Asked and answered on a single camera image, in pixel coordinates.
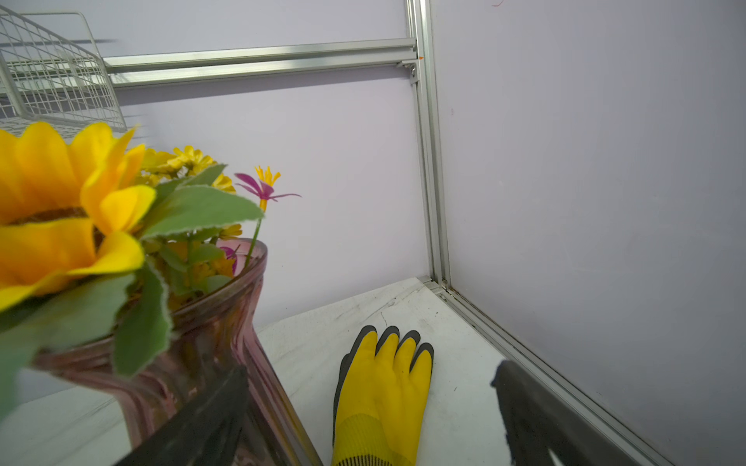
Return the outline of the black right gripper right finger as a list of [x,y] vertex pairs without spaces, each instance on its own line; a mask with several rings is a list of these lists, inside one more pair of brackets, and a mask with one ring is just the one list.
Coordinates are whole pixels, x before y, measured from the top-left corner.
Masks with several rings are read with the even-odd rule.
[[513,465],[635,465],[516,362],[497,366],[492,387]]

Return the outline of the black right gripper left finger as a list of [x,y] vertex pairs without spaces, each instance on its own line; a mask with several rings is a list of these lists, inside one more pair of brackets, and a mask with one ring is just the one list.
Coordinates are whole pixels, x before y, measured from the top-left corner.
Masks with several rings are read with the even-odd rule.
[[247,371],[236,367],[220,376],[119,464],[230,465],[248,402]]

